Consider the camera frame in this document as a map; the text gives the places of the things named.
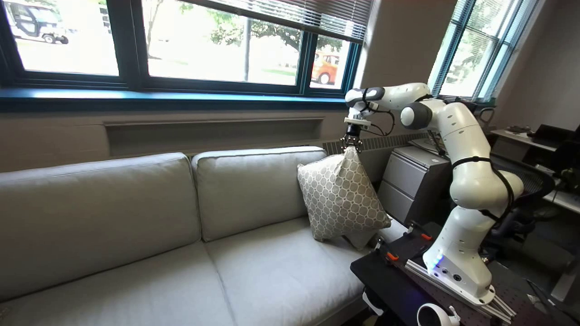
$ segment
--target patterned pillow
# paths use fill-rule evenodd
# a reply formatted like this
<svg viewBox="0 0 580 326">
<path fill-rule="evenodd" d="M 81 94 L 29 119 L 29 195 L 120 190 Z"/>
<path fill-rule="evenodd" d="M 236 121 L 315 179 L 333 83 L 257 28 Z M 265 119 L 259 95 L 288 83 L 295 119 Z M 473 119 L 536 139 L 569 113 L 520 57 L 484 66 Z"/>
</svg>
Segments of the patterned pillow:
<svg viewBox="0 0 580 326">
<path fill-rule="evenodd" d="M 390 226 L 353 146 L 344 153 L 299 164 L 297 181 L 317 240 Z"/>
</svg>

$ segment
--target window blinds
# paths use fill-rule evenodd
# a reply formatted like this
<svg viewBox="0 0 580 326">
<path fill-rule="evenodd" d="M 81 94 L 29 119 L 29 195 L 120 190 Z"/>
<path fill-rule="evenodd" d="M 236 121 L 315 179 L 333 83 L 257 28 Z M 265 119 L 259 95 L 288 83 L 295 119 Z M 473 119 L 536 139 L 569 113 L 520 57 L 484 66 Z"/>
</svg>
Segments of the window blinds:
<svg viewBox="0 0 580 326">
<path fill-rule="evenodd" d="M 257 19 L 359 41 L 373 0 L 188 0 Z"/>
</svg>

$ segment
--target gray couch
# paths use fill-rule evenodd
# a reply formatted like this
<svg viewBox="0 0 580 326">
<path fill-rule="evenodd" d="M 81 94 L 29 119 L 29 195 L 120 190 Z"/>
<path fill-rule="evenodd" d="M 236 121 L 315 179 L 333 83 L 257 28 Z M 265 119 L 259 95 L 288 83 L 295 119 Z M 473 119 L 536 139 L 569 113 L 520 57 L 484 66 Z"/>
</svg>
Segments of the gray couch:
<svg viewBox="0 0 580 326">
<path fill-rule="evenodd" d="M 323 148 L 0 173 L 0 324 L 341 324 L 361 257 L 317 242 L 295 179 Z"/>
</svg>

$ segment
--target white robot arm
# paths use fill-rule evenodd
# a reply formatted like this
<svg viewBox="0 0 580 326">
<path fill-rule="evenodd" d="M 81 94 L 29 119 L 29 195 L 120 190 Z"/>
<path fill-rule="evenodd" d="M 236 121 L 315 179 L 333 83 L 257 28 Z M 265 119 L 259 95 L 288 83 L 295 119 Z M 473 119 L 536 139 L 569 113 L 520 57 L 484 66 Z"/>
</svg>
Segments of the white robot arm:
<svg viewBox="0 0 580 326">
<path fill-rule="evenodd" d="M 471 110 L 464 103 L 429 97 L 424 83 L 355 88 L 346 101 L 346 139 L 353 142 L 377 110 L 400 112 L 400 123 L 408 128 L 435 126 L 440 132 L 453 166 L 449 195 L 457 206 L 422 260 L 428 275 L 444 287 L 471 304 L 489 304 L 495 289 L 478 248 L 495 217 L 522 193 L 522 181 L 491 166 L 489 142 Z"/>
</svg>

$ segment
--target window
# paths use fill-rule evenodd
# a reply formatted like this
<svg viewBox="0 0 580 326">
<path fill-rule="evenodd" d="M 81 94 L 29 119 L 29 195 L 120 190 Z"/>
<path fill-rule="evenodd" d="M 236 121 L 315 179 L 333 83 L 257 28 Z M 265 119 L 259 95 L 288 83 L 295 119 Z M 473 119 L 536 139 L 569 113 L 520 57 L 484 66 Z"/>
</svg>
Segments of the window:
<svg viewBox="0 0 580 326">
<path fill-rule="evenodd" d="M 524 27 L 544 0 L 458 0 L 429 86 L 440 95 L 491 101 Z"/>
<path fill-rule="evenodd" d="M 371 3 L 0 1 L 0 85 L 295 95 L 352 86 Z"/>
</svg>

